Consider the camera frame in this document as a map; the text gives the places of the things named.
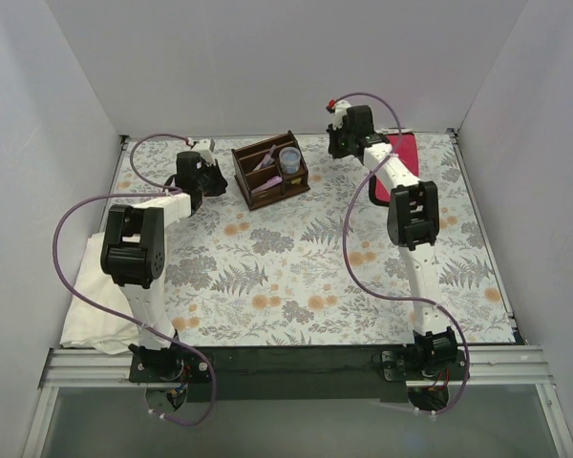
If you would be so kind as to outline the pink highlighter marker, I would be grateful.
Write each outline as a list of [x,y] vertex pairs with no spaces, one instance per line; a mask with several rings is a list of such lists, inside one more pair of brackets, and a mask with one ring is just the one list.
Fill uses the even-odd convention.
[[266,181],[264,184],[252,189],[251,194],[252,195],[260,194],[266,190],[269,190],[275,186],[280,185],[282,182],[283,182],[283,179],[281,177],[278,177],[278,176],[272,177],[268,181]]

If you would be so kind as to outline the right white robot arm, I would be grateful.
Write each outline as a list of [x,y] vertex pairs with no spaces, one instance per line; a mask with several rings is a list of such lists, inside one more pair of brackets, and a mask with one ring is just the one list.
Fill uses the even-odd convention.
[[331,101],[327,110],[332,114],[327,127],[329,154],[357,158],[370,172],[366,182],[372,188],[380,184],[390,194],[387,232],[406,267],[410,295],[386,299],[413,305],[414,371],[424,379],[434,379],[457,357],[455,327],[439,306],[437,186],[413,173],[399,157],[398,146],[375,130],[369,106],[340,100]]

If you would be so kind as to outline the brown wooden desk organizer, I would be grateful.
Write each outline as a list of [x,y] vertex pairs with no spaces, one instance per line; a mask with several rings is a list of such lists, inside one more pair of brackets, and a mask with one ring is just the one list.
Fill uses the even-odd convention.
[[[277,146],[273,154],[273,164],[254,172],[254,167],[262,160],[272,145]],[[308,166],[302,156],[300,169],[296,174],[283,174],[278,155],[285,147],[295,147],[302,152],[292,131],[287,131],[285,134],[231,150],[235,170],[234,178],[250,211],[267,207],[268,205],[288,198],[294,198],[310,190],[308,184]],[[257,195],[251,194],[252,189],[276,176],[283,179],[280,185]]]

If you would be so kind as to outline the clear jar of paperclips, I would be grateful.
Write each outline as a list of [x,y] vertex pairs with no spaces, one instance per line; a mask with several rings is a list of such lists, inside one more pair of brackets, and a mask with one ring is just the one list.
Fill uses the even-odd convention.
[[284,175],[294,175],[299,171],[301,152],[298,148],[285,147],[280,151],[278,158]]

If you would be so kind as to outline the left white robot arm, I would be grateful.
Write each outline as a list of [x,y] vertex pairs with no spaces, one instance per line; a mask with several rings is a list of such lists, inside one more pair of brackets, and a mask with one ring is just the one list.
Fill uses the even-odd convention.
[[137,205],[116,204],[107,219],[100,267],[111,277],[142,323],[137,347],[157,350],[151,369],[165,382],[178,379],[184,369],[182,355],[168,348],[177,331],[164,307],[165,230],[197,213],[205,197],[226,192],[227,182],[208,147],[177,154],[176,174],[169,182],[179,191]]

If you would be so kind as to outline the pink capped white pen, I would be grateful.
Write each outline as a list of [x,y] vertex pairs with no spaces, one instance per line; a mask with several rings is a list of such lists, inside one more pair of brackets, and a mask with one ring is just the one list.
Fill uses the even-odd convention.
[[268,150],[268,152],[264,155],[264,157],[262,158],[262,160],[254,167],[253,171],[259,171],[262,170],[270,165],[273,164],[274,162],[274,158],[273,158],[273,154],[276,150],[277,146],[276,145],[272,145],[270,147],[270,149]]

